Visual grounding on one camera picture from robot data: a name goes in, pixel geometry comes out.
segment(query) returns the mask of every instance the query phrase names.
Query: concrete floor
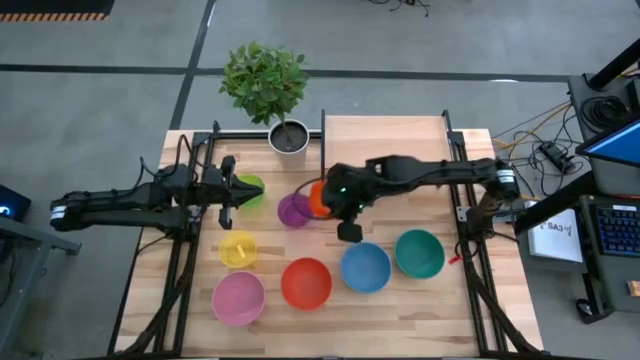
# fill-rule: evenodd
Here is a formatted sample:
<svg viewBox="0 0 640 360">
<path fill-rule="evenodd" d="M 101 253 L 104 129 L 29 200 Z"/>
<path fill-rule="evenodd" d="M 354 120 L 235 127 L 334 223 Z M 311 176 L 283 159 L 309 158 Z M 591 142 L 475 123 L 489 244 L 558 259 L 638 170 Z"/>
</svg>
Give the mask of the concrete floor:
<svg viewBox="0 0 640 360">
<path fill-rule="evenodd" d="M 206 0 L 116 1 L 103 23 L 0 23 L 0 63 L 186 66 Z M 305 53 L 313 69 L 573 74 L 594 71 L 640 33 L 633 0 L 433 0 L 419 8 L 364 0 L 219 0 L 200 67 L 219 67 L 251 40 Z M 254 128 L 217 94 L 219 77 L 196 77 L 181 128 Z M 138 156 L 157 163 L 182 76 L 0 72 L 0 182 L 33 199 L 27 222 L 48 227 L 48 204 L 70 190 L 126 188 Z M 457 128 L 494 134 L 564 101 L 564 84 L 312 79 L 292 117 L 319 126 L 329 114 L 440 114 Z M 543 138 L 559 124 L 545 126 Z M 579 134 L 575 123 L 570 131 Z M 502 137 L 509 140 L 510 134 Z M 528 154 L 527 147 L 518 149 Z M 538 176 L 524 170 L 539 192 Z M 553 188 L 552 179 L 545 181 Z M 20 344 L 45 359 L 106 352 L 138 229 L 94 227 L 64 234 L 80 256 L 54 254 L 21 330 Z M 546 350 L 637 358 L 640 315 L 585 326 L 571 273 L 525 268 Z M 95 295 L 100 289 L 101 295 Z"/>
</svg>

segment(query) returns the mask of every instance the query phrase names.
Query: green bowl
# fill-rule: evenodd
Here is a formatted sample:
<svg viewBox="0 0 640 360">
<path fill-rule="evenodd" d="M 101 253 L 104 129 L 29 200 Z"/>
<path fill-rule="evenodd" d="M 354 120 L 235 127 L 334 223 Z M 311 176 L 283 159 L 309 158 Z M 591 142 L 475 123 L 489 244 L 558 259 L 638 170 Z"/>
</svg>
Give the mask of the green bowl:
<svg viewBox="0 0 640 360">
<path fill-rule="evenodd" d="M 255 186 L 261 188 L 264 191 L 264 183 L 262 182 L 262 179 L 260 179 L 260 177 L 258 177 L 256 175 L 251 175 L 251 174 L 238 175 L 238 179 L 240 179 L 240 181 L 246 182 L 247 184 L 255 185 Z M 240 208 L 257 207 L 260 204 L 262 204 L 262 200 L 263 199 L 264 199 L 264 193 L 262 193 L 262 195 L 258 195 L 256 197 L 254 197 L 253 199 L 251 199 L 251 200 L 247 201 L 246 203 L 240 205 Z"/>
<path fill-rule="evenodd" d="M 394 254 L 400 270 L 413 278 L 434 277 L 444 266 L 444 248 L 438 238 L 424 230 L 402 234 Z"/>
</svg>

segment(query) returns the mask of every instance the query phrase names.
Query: teal bowl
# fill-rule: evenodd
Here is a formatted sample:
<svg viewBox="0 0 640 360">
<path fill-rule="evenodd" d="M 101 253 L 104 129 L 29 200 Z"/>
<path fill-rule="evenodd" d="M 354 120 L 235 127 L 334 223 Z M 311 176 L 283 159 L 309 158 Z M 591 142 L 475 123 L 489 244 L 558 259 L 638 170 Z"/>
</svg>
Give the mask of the teal bowl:
<svg viewBox="0 0 640 360">
<path fill-rule="evenodd" d="M 444 266 L 444 248 L 428 231 L 409 230 L 402 234 L 394 250 L 396 263 L 412 278 L 436 276 Z"/>
</svg>

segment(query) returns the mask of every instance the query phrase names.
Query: wooden tabletop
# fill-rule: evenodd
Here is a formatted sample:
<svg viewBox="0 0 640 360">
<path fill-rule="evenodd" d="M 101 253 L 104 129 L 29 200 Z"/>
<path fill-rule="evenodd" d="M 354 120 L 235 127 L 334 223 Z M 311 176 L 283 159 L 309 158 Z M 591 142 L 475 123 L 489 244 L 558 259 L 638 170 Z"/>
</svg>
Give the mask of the wooden tabletop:
<svg viewBox="0 0 640 360">
<path fill-rule="evenodd" d="M 493 157 L 487 130 L 463 130 L 470 159 Z M 161 166 L 173 162 L 177 139 L 191 131 L 170 131 Z M 344 162 L 362 166 L 365 159 L 389 154 L 412 155 L 424 161 L 450 159 L 442 117 L 329 116 L 326 120 L 326 166 Z M 313 221 L 291 230 L 276 215 L 279 200 L 297 185 L 319 176 L 320 145 L 309 146 L 301 168 L 283 169 L 264 140 L 218 141 L 214 163 L 225 155 L 236 158 L 237 174 L 256 174 L 266 184 L 265 199 L 255 209 L 233 212 L 234 230 L 251 231 L 259 246 L 257 260 L 247 269 L 265 284 L 267 304 L 260 318 L 247 327 L 231 328 L 211 311 L 211 295 L 220 279 L 231 272 L 218 257 L 218 244 L 228 235 L 217 224 L 217 209 L 206 214 L 200 236 L 196 273 L 189 304 L 183 356 L 194 357 L 433 357 L 475 356 L 477 345 L 471 321 L 464 272 L 460 262 L 445 264 L 428 280 L 411 279 L 394 264 L 392 279 L 381 292 L 358 294 L 344 284 L 338 264 L 350 244 L 336 238 L 335 221 Z M 182 160 L 187 161 L 186 154 Z M 482 188 L 477 187 L 478 195 Z M 454 257 L 457 242 L 448 187 L 422 187 L 402 196 L 383 198 L 358 217 L 366 241 L 375 242 L 393 257 L 398 236 L 409 229 L 435 234 Z M 497 231 L 513 235 L 508 226 Z M 143 232 L 140 246 L 159 237 Z M 534 346 L 542 348 L 537 321 L 517 245 L 499 237 L 487 241 L 498 300 L 516 327 Z M 136 261 L 116 350 L 129 346 L 157 310 L 164 287 L 171 242 L 161 241 Z M 314 257 L 333 277 L 327 303 L 316 311 L 291 308 L 280 292 L 285 267 L 301 257 Z M 486 308 L 490 343 L 491 328 Z M 167 344 L 173 339 L 170 319 Z"/>
</svg>

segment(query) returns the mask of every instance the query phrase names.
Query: power strip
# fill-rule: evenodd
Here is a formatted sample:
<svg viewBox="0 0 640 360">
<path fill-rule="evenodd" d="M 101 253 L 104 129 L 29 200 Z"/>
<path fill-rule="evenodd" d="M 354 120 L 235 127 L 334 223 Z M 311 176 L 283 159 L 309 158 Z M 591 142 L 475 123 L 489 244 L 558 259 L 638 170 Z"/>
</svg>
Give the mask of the power strip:
<svg viewBox="0 0 640 360">
<path fill-rule="evenodd" d="M 571 162 L 571 157 L 567 156 L 567 154 L 551 141 L 543 142 L 538 147 L 538 150 L 564 175 L 567 175 L 576 167 L 576 165 Z"/>
</svg>

